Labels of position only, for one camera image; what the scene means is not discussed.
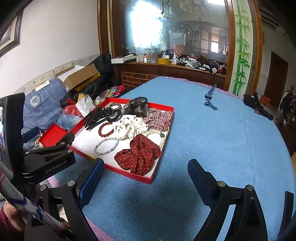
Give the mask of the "person's left hand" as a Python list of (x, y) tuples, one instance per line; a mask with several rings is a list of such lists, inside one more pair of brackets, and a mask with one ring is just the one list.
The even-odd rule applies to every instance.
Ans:
[(25, 217), (19, 212), (19, 210), (11, 205), (8, 201), (5, 201), (3, 206), (4, 214), (11, 222), (12, 226), (19, 232), (24, 232), (26, 228)]

